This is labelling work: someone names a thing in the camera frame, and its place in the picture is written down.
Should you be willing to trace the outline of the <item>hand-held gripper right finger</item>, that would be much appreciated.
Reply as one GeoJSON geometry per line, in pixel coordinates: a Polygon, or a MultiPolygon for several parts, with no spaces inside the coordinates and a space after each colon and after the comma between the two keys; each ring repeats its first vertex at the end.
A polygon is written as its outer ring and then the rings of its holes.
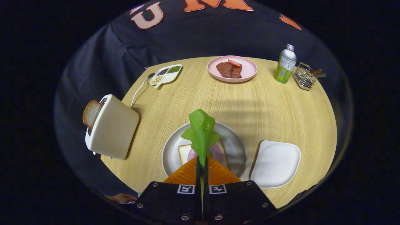
{"type": "Polygon", "coordinates": [[[252,180],[211,185],[213,159],[204,168],[203,220],[207,224],[262,224],[278,209],[252,180]]]}

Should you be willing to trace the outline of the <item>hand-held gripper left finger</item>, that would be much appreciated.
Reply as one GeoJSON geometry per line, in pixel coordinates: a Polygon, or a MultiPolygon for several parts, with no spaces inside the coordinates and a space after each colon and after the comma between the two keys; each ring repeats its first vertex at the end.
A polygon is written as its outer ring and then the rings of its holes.
{"type": "Polygon", "coordinates": [[[135,203],[135,214],[159,224],[195,224],[203,219],[199,160],[193,158],[194,184],[151,182],[135,203]]]}

